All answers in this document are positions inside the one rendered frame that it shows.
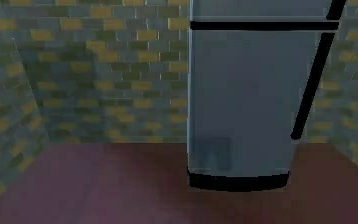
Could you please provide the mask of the grey fridge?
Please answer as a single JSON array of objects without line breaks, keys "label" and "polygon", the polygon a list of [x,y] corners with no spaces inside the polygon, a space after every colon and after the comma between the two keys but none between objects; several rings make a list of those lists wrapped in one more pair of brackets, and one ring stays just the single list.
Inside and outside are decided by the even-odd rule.
[{"label": "grey fridge", "polygon": [[190,0],[187,173],[194,188],[287,184],[290,135],[332,0]]}]

